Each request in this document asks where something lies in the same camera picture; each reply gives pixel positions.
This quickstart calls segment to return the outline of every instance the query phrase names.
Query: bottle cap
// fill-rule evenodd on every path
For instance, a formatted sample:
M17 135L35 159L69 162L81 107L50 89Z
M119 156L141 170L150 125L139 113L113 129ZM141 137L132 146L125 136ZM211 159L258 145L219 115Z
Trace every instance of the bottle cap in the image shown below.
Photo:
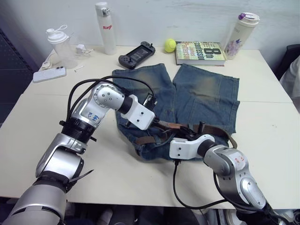
M259 16L254 13L244 12L238 16L241 23L250 26L256 26L259 22Z
M107 16L110 14L108 4L106 1L101 1L95 4L97 15Z
M66 29L67 27L68 27L67 25L62 25L57 30L52 28L46 30L46 33L48 34L48 41L50 42L50 44L55 45L67 40L69 36L65 34L65 32L61 31Z

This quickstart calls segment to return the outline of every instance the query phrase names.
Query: charger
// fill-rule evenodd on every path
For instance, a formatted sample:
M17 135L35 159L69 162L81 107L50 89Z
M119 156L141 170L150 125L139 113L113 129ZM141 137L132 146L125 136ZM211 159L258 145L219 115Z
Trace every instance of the charger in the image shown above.
M51 67L52 67L52 64L50 61L45 61L42 64L42 70L51 69Z
M80 54L80 55L85 54L85 52L86 52L85 45L84 44L77 45L76 52L77 52L77 54Z

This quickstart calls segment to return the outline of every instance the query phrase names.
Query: brown belt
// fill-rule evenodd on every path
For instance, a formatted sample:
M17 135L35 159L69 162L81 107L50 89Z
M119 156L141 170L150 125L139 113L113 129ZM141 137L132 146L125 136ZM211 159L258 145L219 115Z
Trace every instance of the brown belt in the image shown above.
M166 128L169 128L169 129L180 129L180 127L188 127L187 124L168 123L168 122L164 122L164 121L160 121L159 123L160 123L160 125L162 125ZM194 127L193 127L194 132L197 132L198 128L199 128L199 125L194 125ZM223 129L221 129L219 127L205 124L202 133L228 138L230 140L232 146L235 149L238 147L236 141L226 131L224 131ZM143 145L143 144L149 144L149 143L156 143L156 140L153 136L144 136L144 137L137 138L135 143L138 145Z

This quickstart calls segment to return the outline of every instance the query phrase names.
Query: game controller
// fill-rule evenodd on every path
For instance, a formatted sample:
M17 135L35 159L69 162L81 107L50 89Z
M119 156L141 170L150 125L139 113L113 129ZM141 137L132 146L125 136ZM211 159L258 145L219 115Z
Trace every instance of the game controller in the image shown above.
M35 72L33 74L32 81L34 83L42 82L42 81L48 81L51 79L59 78L62 76L67 75L66 69L64 67L56 67L52 69L42 70Z
M119 56L119 63L128 68L134 69L138 64L149 58L155 53L155 48L146 41L126 55Z

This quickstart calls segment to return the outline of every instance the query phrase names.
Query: tennis ball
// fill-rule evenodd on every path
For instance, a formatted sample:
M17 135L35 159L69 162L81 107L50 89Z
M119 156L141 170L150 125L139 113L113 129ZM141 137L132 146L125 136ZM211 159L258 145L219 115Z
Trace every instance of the tennis ball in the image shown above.
M165 51L167 53L174 52L175 48L176 48L176 42L173 39L170 38L165 41Z

